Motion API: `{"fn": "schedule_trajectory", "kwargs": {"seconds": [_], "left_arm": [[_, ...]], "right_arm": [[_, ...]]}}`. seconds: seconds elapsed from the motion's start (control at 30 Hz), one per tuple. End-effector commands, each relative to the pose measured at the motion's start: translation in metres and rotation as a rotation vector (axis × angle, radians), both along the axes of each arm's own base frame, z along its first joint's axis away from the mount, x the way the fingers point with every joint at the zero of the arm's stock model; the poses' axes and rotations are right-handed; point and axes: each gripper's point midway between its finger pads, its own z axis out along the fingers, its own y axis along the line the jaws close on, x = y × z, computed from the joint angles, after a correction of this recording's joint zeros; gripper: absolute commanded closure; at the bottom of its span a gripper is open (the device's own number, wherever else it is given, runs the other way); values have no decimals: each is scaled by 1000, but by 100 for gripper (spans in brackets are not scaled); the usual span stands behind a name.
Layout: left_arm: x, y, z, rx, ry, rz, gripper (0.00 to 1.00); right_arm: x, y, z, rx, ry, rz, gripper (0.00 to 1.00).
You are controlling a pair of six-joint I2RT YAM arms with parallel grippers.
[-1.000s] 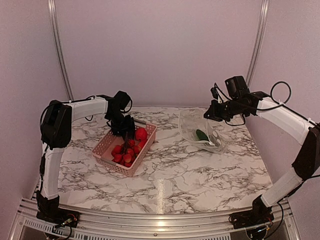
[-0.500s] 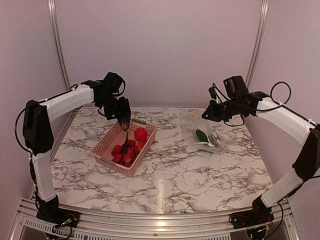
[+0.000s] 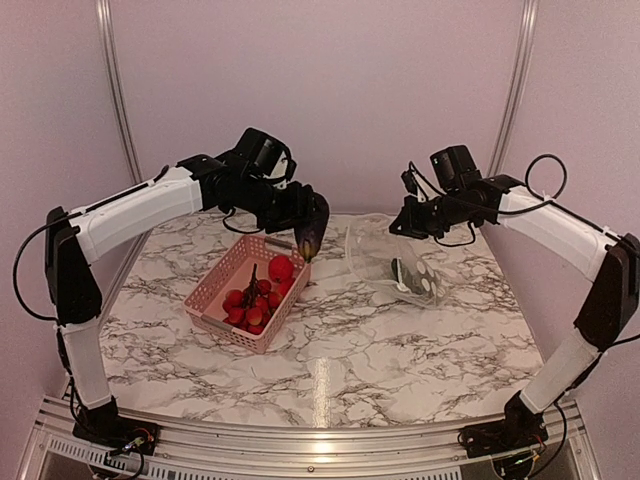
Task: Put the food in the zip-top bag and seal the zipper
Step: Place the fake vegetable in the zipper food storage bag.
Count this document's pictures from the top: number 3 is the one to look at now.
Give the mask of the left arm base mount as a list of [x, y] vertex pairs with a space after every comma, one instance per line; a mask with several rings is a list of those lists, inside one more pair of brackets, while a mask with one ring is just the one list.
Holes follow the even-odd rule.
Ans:
[[159, 425], [152, 422], [115, 416], [98, 416], [81, 418], [73, 428], [76, 438], [87, 440], [91, 443], [109, 447], [118, 453], [124, 452], [127, 444], [141, 438], [142, 444], [138, 446], [143, 455], [152, 455], [160, 433]]

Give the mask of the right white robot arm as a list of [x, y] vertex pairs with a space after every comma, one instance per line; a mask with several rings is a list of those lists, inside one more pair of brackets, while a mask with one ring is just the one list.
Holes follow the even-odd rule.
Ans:
[[583, 382], [612, 348], [639, 307], [639, 240], [616, 234], [563, 206], [557, 193], [538, 193], [530, 179], [483, 175], [464, 145], [432, 154], [434, 181], [409, 163], [401, 179], [406, 196], [391, 233], [441, 241], [455, 226], [502, 227], [570, 268], [584, 298], [566, 337], [539, 372], [506, 404], [495, 438], [515, 448], [534, 420]]

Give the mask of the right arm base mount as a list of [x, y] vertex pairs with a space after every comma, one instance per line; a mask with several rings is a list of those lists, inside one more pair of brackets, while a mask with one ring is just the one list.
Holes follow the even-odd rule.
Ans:
[[496, 455], [522, 449], [535, 444], [541, 445], [549, 438], [542, 421], [532, 426], [508, 428], [505, 420], [496, 420], [463, 427], [458, 433], [458, 443], [469, 458]]

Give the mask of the purple toy eggplant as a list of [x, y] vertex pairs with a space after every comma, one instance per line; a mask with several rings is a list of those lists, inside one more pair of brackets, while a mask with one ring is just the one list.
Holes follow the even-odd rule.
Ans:
[[298, 253], [306, 263], [310, 263], [321, 249], [329, 216], [328, 202], [321, 194], [314, 193], [310, 217], [294, 228]]

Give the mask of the green toy pepper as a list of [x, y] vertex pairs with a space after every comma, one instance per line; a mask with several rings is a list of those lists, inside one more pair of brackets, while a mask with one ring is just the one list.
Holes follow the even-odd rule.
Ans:
[[397, 289], [401, 293], [424, 298], [436, 297], [440, 286], [441, 278], [437, 273], [412, 274], [410, 271], [403, 271], [397, 280]]

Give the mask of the clear zip top bag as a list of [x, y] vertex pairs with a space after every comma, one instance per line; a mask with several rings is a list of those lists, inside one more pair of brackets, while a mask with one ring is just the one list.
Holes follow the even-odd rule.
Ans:
[[354, 217], [346, 228], [345, 258], [352, 274], [389, 297], [427, 308], [446, 298], [436, 270], [409, 239], [389, 232], [384, 214]]

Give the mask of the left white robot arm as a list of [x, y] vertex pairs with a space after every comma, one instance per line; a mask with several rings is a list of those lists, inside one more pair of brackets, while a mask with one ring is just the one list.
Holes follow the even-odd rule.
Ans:
[[127, 432], [102, 361], [103, 299], [92, 265], [166, 222], [211, 209], [248, 212], [267, 234], [292, 230], [302, 258], [311, 261], [320, 250], [329, 206], [311, 186], [294, 180], [295, 170], [286, 144], [248, 128], [233, 148], [215, 157], [197, 154], [104, 200], [49, 212], [45, 275], [82, 430], [106, 445], [119, 444]]

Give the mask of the pink perforated plastic basket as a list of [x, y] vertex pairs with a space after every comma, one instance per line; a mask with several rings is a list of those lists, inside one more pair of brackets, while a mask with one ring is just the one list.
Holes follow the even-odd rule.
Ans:
[[296, 247], [244, 235], [183, 301], [193, 324], [262, 354], [306, 287], [311, 266]]

